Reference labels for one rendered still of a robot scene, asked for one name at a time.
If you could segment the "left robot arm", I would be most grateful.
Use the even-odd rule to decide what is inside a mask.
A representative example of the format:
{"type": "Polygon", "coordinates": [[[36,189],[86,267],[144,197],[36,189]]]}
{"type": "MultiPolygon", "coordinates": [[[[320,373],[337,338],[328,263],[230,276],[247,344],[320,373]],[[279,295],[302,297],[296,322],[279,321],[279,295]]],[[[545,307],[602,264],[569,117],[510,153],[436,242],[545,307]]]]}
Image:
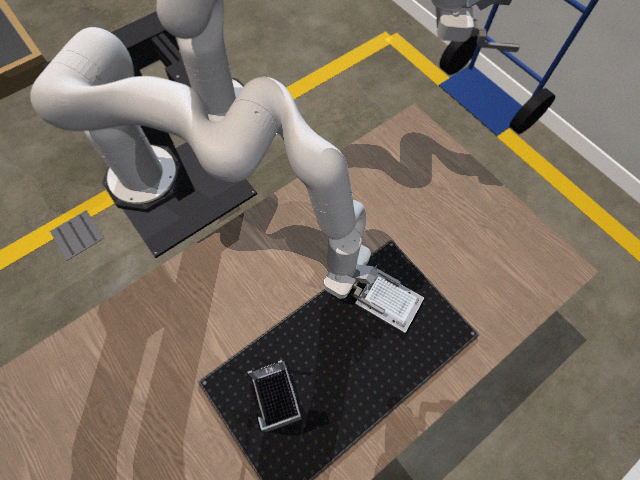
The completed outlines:
{"type": "MultiPolygon", "coordinates": [[[[449,9],[476,4],[481,11],[498,0],[433,1],[449,9]]],[[[157,0],[156,9],[165,30],[178,37],[191,87],[203,99],[209,120],[222,120],[243,88],[231,76],[223,33],[223,0],[157,0]]]]}

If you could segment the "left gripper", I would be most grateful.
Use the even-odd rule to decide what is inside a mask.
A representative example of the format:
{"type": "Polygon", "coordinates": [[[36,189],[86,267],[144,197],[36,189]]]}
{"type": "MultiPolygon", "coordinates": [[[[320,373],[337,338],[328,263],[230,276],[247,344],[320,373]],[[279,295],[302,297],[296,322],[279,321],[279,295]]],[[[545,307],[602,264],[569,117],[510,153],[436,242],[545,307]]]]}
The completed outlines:
{"type": "Polygon", "coordinates": [[[438,38],[445,41],[465,42],[470,36],[478,36],[477,46],[481,48],[499,49],[499,51],[518,52],[519,43],[510,42],[485,42],[487,38],[486,29],[477,27],[477,19],[473,18],[473,8],[449,9],[436,6],[436,23],[438,38]]]}

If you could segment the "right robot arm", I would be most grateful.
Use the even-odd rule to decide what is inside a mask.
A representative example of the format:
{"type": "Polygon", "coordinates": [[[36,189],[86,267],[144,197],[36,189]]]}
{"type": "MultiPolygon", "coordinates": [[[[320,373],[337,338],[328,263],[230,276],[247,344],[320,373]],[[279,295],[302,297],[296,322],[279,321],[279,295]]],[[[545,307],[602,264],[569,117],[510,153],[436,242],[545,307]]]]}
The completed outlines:
{"type": "Polygon", "coordinates": [[[229,183],[253,174],[278,133],[293,172],[307,188],[318,225],[329,237],[330,271],[365,284],[377,276],[374,262],[357,264],[366,211],[353,200],[345,157],[308,126],[277,80],[249,81],[225,117],[212,122],[194,89],[134,77],[124,44],[111,32],[90,27],[78,32],[39,75],[30,99],[49,124],[85,132],[110,167],[111,192],[131,204],[160,198],[176,177],[171,155],[151,146],[140,126],[182,138],[209,175],[229,183]]]}

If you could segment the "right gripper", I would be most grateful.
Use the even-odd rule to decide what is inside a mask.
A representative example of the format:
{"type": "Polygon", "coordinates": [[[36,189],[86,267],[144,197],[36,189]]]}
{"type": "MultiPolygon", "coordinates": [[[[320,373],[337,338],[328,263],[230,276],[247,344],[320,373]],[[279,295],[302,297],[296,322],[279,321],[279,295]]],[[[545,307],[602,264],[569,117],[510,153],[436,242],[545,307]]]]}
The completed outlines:
{"type": "MultiPolygon", "coordinates": [[[[371,256],[370,250],[367,247],[361,245],[357,264],[366,265],[370,259],[370,256],[371,256]]],[[[375,269],[378,271],[378,274],[386,278],[385,280],[399,287],[401,283],[400,281],[384,273],[383,271],[377,269],[377,265],[375,266],[375,269]]],[[[375,304],[374,302],[369,302],[360,296],[363,289],[357,286],[358,283],[359,281],[357,278],[352,278],[348,275],[344,275],[344,276],[336,275],[330,271],[326,276],[326,278],[324,279],[324,289],[327,292],[331,293],[332,295],[336,296],[337,298],[343,299],[349,294],[350,290],[353,287],[354,289],[356,289],[353,294],[353,296],[356,299],[365,303],[366,305],[376,310],[377,312],[383,314],[385,311],[384,308],[375,304]]]]}

